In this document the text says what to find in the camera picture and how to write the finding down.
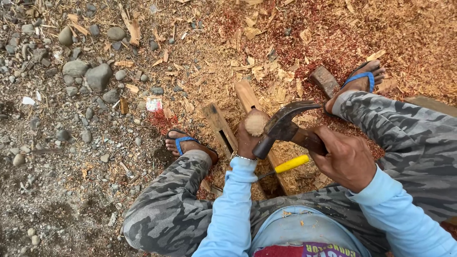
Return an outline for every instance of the left hand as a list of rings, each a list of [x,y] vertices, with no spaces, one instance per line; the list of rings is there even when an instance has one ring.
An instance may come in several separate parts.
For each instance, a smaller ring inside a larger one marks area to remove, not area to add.
[[[257,109],[252,109],[248,115],[262,112]],[[255,137],[249,134],[244,127],[244,120],[242,120],[238,125],[238,154],[244,158],[256,160],[257,157],[252,154],[252,150],[259,143],[260,137]]]

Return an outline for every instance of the flip-flop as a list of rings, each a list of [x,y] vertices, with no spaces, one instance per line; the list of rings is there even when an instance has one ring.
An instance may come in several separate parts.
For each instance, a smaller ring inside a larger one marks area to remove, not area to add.
[[[171,131],[175,131],[175,132],[178,132],[178,133],[187,135],[187,136],[186,136],[186,137],[182,137],[182,138],[171,138],[171,137],[168,135]],[[182,150],[181,150],[180,142],[192,140],[192,141],[195,141],[195,142],[201,144],[197,139],[195,139],[195,138],[189,136],[189,134],[187,134],[186,132],[184,132],[184,131],[182,131],[182,130],[179,130],[179,129],[170,129],[170,130],[167,132],[166,138],[175,141],[176,149],[178,149],[178,153],[179,153],[180,155],[183,155],[183,154],[184,154],[184,153],[182,152]],[[212,149],[212,148],[210,148],[210,147],[208,147],[208,146],[206,146],[206,145],[205,145],[205,147],[208,148],[209,150],[215,152],[216,155],[219,157],[219,155],[218,155],[218,153],[216,152],[216,150],[214,150],[214,149]]]
[[[360,70],[361,68],[365,67],[365,65],[367,65],[369,62],[364,62],[362,63],[359,67],[357,67],[357,69],[355,69],[346,79],[346,82],[344,82],[344,84],[341,86],[340,90],[343,89],[344,86],[346,86],[347,83],[353,81],[353,80],[356,80],[356,79],[359,79],[359,78],[363,78],[363,77],[368,77],[368,80],[370,82],[370,93],[373,92],[374,90],[374,76],[373,76],[373,73],[371,73],[370,71],[367,71],[367,72],[363,72],[363,73],[360,73],[360,74],[357,74],[355,76],[352,76],[354,75],[354,73],[358,70]],[[325,105],[327,104],[327,102],[325,102],[324,104],[324,113],[329,116],[329,117],[334,117],[334,118],[339,118],[338,116],[336,115],[333,115],[331,113],[329,113],[326,109],[325,109]]]

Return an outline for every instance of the sleeve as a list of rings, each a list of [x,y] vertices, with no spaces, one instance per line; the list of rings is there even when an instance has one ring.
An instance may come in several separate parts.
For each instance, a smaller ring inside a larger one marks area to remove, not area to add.
[[[395,257],[457,256],[457,241],[413,205],[413,197],[403,185],[377,168],[371,183],[356,194],[346,192],[349,200],[360,204],[368,222],[386,232]]]
[[[239,157],[230,162],[232,171],[225,173],[222,196],[213,204],[213,216],[207,236],[192,257],[247,257],[251,245],[251,183],[256,161]]]

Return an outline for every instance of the chisel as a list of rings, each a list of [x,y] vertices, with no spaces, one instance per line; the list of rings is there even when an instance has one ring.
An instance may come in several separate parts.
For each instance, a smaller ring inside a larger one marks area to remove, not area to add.
[[[284,172],[284,171],[291,170],[291,169],[296,168],[296,167],[298,167],[298,166],[300,166],[302,164],[307,163],[308,161],[309,161],[308,155],[301,155],[299,157],[295,157],[292,160],[286,161],[286,162],[278,165],[274,170],[270,171],[269,173],[258,176],[257,180],[260,180],[260,179],[262,179],[262,178],[264,178],[266,176],[269,176],[269,175],[273,175],[275,173],[281,173],[281,172]]]

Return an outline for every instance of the hand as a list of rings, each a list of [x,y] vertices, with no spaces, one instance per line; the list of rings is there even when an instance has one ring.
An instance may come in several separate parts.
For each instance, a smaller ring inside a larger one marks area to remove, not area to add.
[[[329,152],[326,156],[309,152],[320,171],[354,193],[366,188],[376,173],[376,164],[365,140],[331,131],[326,126],[312,130]]]
[[[262,111],[254,108],[246,116],[256,112]],[[244,158],[253,160],[257,159],[257,157],[252,154],[252,150],[257,143],[259,143],[259,141],[260,137],[255,137],[246,131],[246,128],[244,127],[244,120],[242,120],[238,125],[238,154]]]

